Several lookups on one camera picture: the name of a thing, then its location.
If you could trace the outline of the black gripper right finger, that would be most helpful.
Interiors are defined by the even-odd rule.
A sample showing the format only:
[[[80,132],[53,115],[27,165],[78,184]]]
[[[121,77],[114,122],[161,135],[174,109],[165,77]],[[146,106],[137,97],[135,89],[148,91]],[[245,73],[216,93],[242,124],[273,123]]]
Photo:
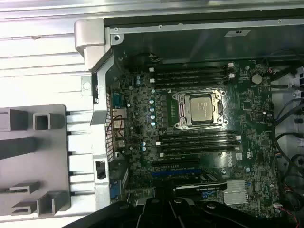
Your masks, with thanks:
[[[302,228],[295,216],[291,222],[284,218],[258,218],[224,204],[207,201],[196,206],[188,199],[175,199],[171,210],[182,228]]]

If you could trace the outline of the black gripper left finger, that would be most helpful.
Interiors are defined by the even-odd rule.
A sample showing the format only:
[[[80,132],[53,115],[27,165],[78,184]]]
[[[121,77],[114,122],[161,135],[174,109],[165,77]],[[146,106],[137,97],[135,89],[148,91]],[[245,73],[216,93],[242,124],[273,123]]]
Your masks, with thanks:
[[[66,228],[163,228],[169,217],[165,201],[146,198],[137,206],[116,202],[81,219],[65,225]]]

